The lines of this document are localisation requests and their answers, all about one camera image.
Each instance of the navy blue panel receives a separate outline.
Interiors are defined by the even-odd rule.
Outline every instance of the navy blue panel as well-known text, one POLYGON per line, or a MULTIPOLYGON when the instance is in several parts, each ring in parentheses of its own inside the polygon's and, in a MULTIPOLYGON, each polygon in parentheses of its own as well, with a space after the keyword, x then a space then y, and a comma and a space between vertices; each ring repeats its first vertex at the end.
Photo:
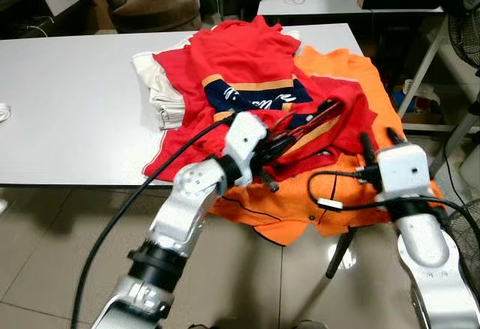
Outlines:
POLYGON ((236 91, 222 79, 217 79, 205 86, 205 93, 210 104, 218 112, 282 109, 284 103, 312 101, 305 87, 297 79, 293 80, 293 87, 262 91, 236 91))

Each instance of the white cable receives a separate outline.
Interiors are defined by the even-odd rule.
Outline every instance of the white cable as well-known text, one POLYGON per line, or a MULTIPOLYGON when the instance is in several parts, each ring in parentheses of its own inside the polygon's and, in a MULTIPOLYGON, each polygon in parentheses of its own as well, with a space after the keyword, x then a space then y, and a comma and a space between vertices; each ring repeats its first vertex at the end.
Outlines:
POLYGON ((35 28, 35 29, 38 29, 39 31, 41 31, 43 33, 43 35, 45 37, 48 37, 48 34, 40 27, 37 27, 36 25, 27 25, 26 26, 27 29, 30 29, 30 28, 35 28))

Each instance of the metal stand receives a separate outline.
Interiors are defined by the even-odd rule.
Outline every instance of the metal stand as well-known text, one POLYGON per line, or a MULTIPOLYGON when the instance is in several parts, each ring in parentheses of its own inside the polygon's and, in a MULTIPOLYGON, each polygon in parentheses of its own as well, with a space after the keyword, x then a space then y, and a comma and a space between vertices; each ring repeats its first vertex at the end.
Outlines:
POLYGON ((433 39, 433 42, 428 47, 428 51, 423 57, 423 60, 421 61, 420 67, 418 68, 415 78, 413 79, 412 86, 410 87, 408 93, 406 93, 406 96, 403 99, 403 102, 397 111, 397 114, 400 116, 400 118, 404 116, 410 102, 412 101, 413 97, 415 97, 415 94, 418 91, 420 84, 422 83, 423 77, 427 73, 427 70, 430 67, 431 62, 433 61, 440 47, 440 44, 442 44, 442 33, 443 33, 443 29, 447 26, 447 22, 448 22, 448 17, 445 16, 445 18, 442 21, 442 25, 440 26, 438 32, 436 33, 435 39, 433 39))
POLYGON ((480 115, 480 92, 477 94, 477 100, 469 107, 469 112, 463 117, 459 125, 451 132, 450 137, 442 146, 440 152, 436 155, 432 164, 430 164, 430 177, 435 178, 435 175, 445 162, 445 158, 459 146, 461 140, 468 134, 477 118, 480 115))
POLYGON ((400 78, 401 72, 404 68, 405 61, 407 60, 407 56, 409 54, 413 41, 415 40, 415 37, 419 32, 421 23, 422 21, 415 20, 414 23, 410 24, 408 34, 406 35, 406 43, 404 44, 402 50, 400 51, 397 57, 397 61, 396 61, 397 63, 394 65, 394 70, 391 72, 390 76, 388 76, 388 82, 387 82, 388 95, 392 95, 393 90, 397 85, 398 78, 400 78))
POLYGON ((342 259, 344 258, 344 254, 347 251, 348 247, 350 246, 350 243, 352 243, 352 239, 356 233, 358 228, 349 228, 347 233, 343 233, 340 236, 340 239, 338 240, 337 243, 337 248, 335 249, 335 254, 333 255, 333 258, 331 259, 330 263, 328 264, 327 271, 325 275, 320 279, 318 284, 313 288, 312 292, 308 296, 307 300, 303 303, 301 306, 301 309, 299 310, 298 314, 295 316, 295 318, 292 320, 290 323, 290 327, 294 328, 296 325, 300 323, 301 320, 305 319, 307 316, 309 310, 311 307, 314 305, 316 300, 320 295, 323 294, 323 292, 326 290, 327 286, 329 285, 330 281, 332 280, 333 276, 337 272, 338 267, 340 266, 340 263, 342 262, 342 259))
POLYGON ((335 254, 333 258, 331 258, 330 263, 328 264, 327 271, 325 272, 325 276, 329 279, 333 278, 335 273, 337 273, 337 269, 344 258, 345 252, 347 251, 350 243, 352 243, 353 237, 355 236, 356 231, 358 228, 348 228, 347 233, 343 233, 340 236, 340 239, 337 243, 337 248, 335 249, 335 254))

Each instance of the red fabric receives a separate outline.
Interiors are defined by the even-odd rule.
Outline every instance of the red fabric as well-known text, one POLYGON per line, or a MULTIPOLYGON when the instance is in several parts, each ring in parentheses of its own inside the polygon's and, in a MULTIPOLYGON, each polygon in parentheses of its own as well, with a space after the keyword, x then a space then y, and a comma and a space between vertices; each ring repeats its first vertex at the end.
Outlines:
MULTIPOLYGON (((331 128, 274 163, 269 171, 277 180, 333 164, 340 152, 362 152, 360 132, 367 131, 374 137, 371 125, 376 114, 368 109, 360 85, 346 79, 303 74, 293 63, 293 54, 300 42, 282 35, 280 30, 279 25, 268 27, 262 17, 252 23, 229 21, 213 31, 199 31, 190 39, 190 46, 154 55, 170 83, 183 95, 185 116, 179 129, 166 133, 159 155, 145 166, 146 175, 151 175, 189 138, 213 124, 215 110, 209 106, 202 81, 218 74, 234 87, 232 83, 265 83, 296 76, 313 98, 312 102, 294 103, 291 110, 297 113, 315 112, 325 100, 339 100, 343 104, 343 114, 331 128), (319 155, 325 149, 328 153, 319 155)), ((269 127, 285 115, 285 111, 272 109, 252 113, 269 127)), ((181 167, 199 162, 212 153, 221 155, 227 131, 227 126, 221 126, 204 136, 159 179, 172 181, 181 167)))

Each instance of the orange stripe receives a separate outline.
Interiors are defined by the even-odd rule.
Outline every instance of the orange stripe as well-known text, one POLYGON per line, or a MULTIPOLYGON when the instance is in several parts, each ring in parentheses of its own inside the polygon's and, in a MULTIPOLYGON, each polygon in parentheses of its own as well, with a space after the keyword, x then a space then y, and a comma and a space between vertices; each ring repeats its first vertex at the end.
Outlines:
POLYGON ((291 108, 292 108, 292 103, 283 103, 282 104, 282 110, 284 110, 285 112, 289 112, 291 108))
POLYGON ((268 91, 269 89, 293 87, 293 79, 281 79, 263 83, 230 83, 230 85, 237 91, 268 91))
POLYGON ((312 140, 318 138, 322 134, 328 132, 334 125, 336 125, 336 123, 338 123, 339 120, 340 120, 340 116, 337 116, 335 119, 332 119, 328 123, 324 123, 324 124, 320 125, 319 127, 315 128, 314 130, 309 132, 309 134, 305 134, 302 138, 300 138, 300 140, 297 143, 295 143, 295 145, 293 147, 291 147, 288 151, 283 153, 283 155, 288 155, 288 154, 292 153, 293 151, 296 151, 300 147, 303 147, 307 143, 309 143, 312 140))
POLYGON ((213 115, 213 121, 221 121, 222 119, 226 117, 230 117, 233 112, 218 112, 213 115))
POLYGON ((220 74, 212 74, 211 76, 207 76, 202 81, 202 85, 203 85, 203 87, 206 87, 208 84, 210 84, 211 82, 213 82, 214 80, 217 80, 217 79, 223 79, 223 77, 220 74))

